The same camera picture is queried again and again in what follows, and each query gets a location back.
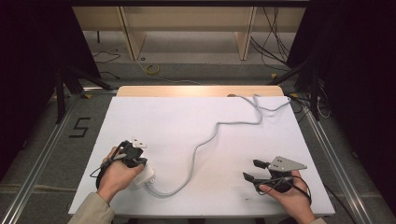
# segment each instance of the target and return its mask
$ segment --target wooden panel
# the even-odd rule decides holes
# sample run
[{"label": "wooden panel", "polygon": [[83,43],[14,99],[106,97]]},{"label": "wooden panel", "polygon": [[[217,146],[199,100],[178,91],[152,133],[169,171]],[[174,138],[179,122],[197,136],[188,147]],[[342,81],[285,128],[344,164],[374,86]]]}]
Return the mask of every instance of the wooden panel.
[{"label": "wooden panel", "polygon": [[127,42],[131,60],[137,60],[140,50],[143,48],[143,43],[146,39],[146,32],[134,32],[128,23],[125,7],[118,7],[120,21],[122,23],[122,30]]},{"label": "wooden panel", "polygon": [[248,46],[250,43],[250,34],[253,29],[253,22],[256,18],[256,7],[251,7],[247,15],[246,30],[245,32],[235,32],[236,45],[239,50],[239,58],[246,60],[248,57]]},{"label": "wooden panel", "polygon": [[83,31],[122,31],[116,7],[73,7]]},{"label": "wooden panel", "polygon": [[[266,7],[265,12],[271,23],[274,22],[274,8]],[[303,18],[305,8],[302,7],[280,7],[277,12],[277,30],[283,33],[297,33]],[[253,32],[269,32],[271,30],[262,7],[257,8]]]},{"label": "wooden panel", "polygon": [[278,86],[123,86],[117,96],[283,96]]},{"label": "wooden panel", "polygon": [[246,30],[250,7],[126,7],[133,31]]}]

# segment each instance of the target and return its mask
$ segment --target sleeve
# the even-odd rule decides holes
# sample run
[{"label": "sleeve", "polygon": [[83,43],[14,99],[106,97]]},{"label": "sleeve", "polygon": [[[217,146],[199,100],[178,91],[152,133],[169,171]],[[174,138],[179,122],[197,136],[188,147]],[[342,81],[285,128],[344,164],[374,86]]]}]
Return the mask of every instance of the sleeve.
[{"label": "sleeve", "polygon": [[322,218],[318,218],[309,224],[326,224],[326,222]]},{"label": "sleeve", "polygon": [[108,224],[114,215],[115,212],[103,198],[97,193],[90,193],[68,223]]}]

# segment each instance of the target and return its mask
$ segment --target handheld device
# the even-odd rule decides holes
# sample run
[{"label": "handheld device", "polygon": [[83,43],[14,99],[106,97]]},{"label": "handheld device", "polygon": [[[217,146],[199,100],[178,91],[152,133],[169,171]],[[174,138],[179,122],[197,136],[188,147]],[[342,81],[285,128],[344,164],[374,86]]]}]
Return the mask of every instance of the handheld device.
[{"label": "handheld device", "polygon": [[271,187],[272,189],[276,189],[282,193],[294,188],[291,171],[306,169],[306,165],[304,164],[279,156],[275,157],[271,163],[254,160],[253,164],[256,167],[268,169],[271,174],[270,179],[256,179],[253,175],[243,173],[246,181],[252,183],[259,194],[265,194],[265,192],[262,192],[262,190],[259,188],[259,186],[262,184]]},{"label": "handheld device", "polygon": [[147,181],[152,181],[154,172],[151,167],[148,167],[147,165],[148,159],[141,157],[143,154],[142,148],[145,147],[147,146],[136,139],[133,139],[132,143],[127,140],[121,142],[112,156],[107,159],[107,161],[100,167],[100,173],[96,178],[96,188],[99,188],[103,175],[113,161],[122,161],[129,168],[134,168],[140,164],[145,166],[144,171],[140,173],[134,180],[134,182],[136,179],[138,180],[138,187],[141,187],[142,183],[144,184]]}]

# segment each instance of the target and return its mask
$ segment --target power cord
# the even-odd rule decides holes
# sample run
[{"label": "power cord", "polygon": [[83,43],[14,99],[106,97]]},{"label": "power cord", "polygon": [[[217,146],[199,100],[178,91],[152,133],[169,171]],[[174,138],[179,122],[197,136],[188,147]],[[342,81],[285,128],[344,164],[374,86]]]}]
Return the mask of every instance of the power cord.
[{"label": "power cord", "polygon": [[329,110],[329,112],[328,112],[327,115],[323,115],[323,113],[320,111],[319,103],[320,103],[320,96],[318,96],[318,103],[317,103],[318,112],[319,112],[319,114],[320,114],[323,118],[328,119],[328,118],[330,117],[330,114],[331,114],[332,112]]},{"label": "power cord", "polygon": [[210,136],[207,140],[205,140],[203,143],[198,144],[193,153],[192,153],[192,159],[191,159],[191,167],[190,167],[190,171],[189,174],[186,178],[186,180],[175,190],[171,191],[171,192],[167,192],[167,193],[163,193],[160,192],[158,190],[156,190],[151,183],[147,182],[146,183],[146,187],[147,189],[154,195],[161,197],[161,198],[166,198],[166,197],[171,197],[175,194],[177,194],[179,191],[181,191],[184,187],[186,187],[186,185],[190,182],[191,178],[192,178],[192,174],[194,171],[194,164],[195,164],[195,156],[196,156],[196,152],[198,150],[199,147],[209,143],[210,141],[212,141],[216,135],[218,134],[219,131],[219,126],[220,125],[242,125],[242,124],[246,124],[246,125],[259,125],[262,123],[262,111],[261,109],[267,110],[267,111],[277,111],[279,108],[281,108],[284,105],[288,105],[290,103],[290,98],[288,98],[288,101],[285,104],[280,105],[279,107],[275,108],[275,109],[270,109],[270,108],[265,108],[265,107],[261,107],[258,103],[257,97],[259,95],[254,94],[253,95],[253,102],[251,102],[248,98],[244,97],[244,96],[239,96],[240,98],[242,98],[243,100],[247,101],[250,105],[252,105],[255,110],[258,112],[258,114],[260,115],[258,120],[255,122],[247,122],[247,121],[235,121],[235,122],[217,122],[215,124],[215,128],[214,128],[214,132],[212,134],[212,136]]}]

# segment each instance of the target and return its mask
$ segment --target gray floor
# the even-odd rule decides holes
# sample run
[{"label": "gray floor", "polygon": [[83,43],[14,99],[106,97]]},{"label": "gray floor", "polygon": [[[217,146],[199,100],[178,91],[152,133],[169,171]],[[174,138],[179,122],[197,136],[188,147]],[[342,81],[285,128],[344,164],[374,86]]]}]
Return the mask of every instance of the gray floor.
[{"label": "gray floor", "polygon": [[[102,43],[95,43],[95,34],[86,33],[92,52],[106,50],[121,52],[122,55],[111,63],[99,63],[101,72],[111,72],[120,79],[115,79],[110,74],[103,74],[103,80],[112,86],[122,85],[192,85],[190,82],[174,83],[169,80],[193,80],[203,84],[223,84],[223,85],[264,85],[271,79],[271,74],[281,75],[283,72],[266,67],[262,64],[261,56],[251,50],[248,60],[240,62],[237,58],[233,36],[230,34],[188,34],[192,36],[189,44],[186,41],[186,34],[153,34],[149,35],[142,57],[145,61],[141,63],[156,63],[161,70],[155,77],[168,80],[148,78],[144,75],[138,64],[128,59],[120,35],[104,35]],[[224,39],[225,45],[219,46],[219,39]],[[172,49],[163,44],[163,41],[172,43]],[[110,55],[102,55],[104,58],[96,58],[100,61],[111,59]],[[284,92],[292,91],[293,79],[282,83]],[[86,87],[94,87],[91,83],[81,80]],[[102,122],[106,115],[106,110],[114,93],[102,93],[101,91],[89,91],[88,97],[81,97],[77,100],[74,109],[71,111],[69,121],[62,132],[62,135],[52,152],[49,161],[39,177],[35,190],[25,205],[18,223],[66,223],[70,216],[67,214],[68,208],[73,201],[79,180],[85,170],[85,166],[91,155],[96,137],[99,134]],[[297,104],[292,104],[295,111],[299,110]],[[51,132],[55,128],[56,121],[56,101],[51,99],[47,108],[43,111],[41,118],[35,125],[27,139],[26,149],[22,150],[18,158],[13,162],[7,175],[0,185],[0,217],[7,211],[18,192],[19,186],[29,175]],[[308,121],[304,112],[296,113],[296,119],[304,135],[305,142],[312,154],[314,162],[323,182],[335,192],[341,201],[350,209],[345,193],[341,190],[332,167],[330,166],[319,140]],[[74,130],[74,125],[78,118],[90,118],[83,120],[80,125],[86,126],[89,130],[83,138],[70,138],[70,135],[80,134],[81,131]],[[381,195],[375,188],[374,183],[365,173],[359,159],[352,156],[352,149],[339,128],[335,117],[328,119],[321,118],[320,124],[324,127],[336,154],[343,164],[348,177],[354,188],[364,202],[367,213],[374,223],[396,223],[395,216],[390,212]],[[329,192],[329,197],[333,202],[336,213],[334,216],[325,217],[328,223],[352,223],[346,211]],[[277,223],[280,217],[268,217],[266,223]],[[115,223],[125,223],[127,218],[117,217]],[[142,219],[139,223],[187,223],[186,219]],[[209,219],[206,223],[254,223],[254,219]]]}]

